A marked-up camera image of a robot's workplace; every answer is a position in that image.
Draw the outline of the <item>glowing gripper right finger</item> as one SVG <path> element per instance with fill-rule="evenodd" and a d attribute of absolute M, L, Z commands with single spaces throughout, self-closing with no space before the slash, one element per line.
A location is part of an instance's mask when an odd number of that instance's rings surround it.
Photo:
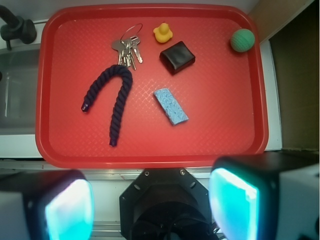
<path fill-rule="evenodd" d="M 210 173 L 208 199 L 228 240 L 317 240 L 319 155 L 268 151 L 219 157 Z"/>

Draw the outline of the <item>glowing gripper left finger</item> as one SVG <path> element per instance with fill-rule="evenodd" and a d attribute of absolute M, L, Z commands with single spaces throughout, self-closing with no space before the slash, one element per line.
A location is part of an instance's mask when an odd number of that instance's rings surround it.
<path fill-rule="evenodd" d="M 79 170 L 2 173 L 2 240 L 89 240 L 95 201 Z"/>

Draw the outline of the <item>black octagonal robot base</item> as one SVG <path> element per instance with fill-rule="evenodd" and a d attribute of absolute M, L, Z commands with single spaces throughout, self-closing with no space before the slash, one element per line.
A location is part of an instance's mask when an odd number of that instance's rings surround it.
<path fill-rule="evenodd" d="M 119 196 L 127 240 L 217 240 L 209 192 L 184 168 L 145 169 Z"/>

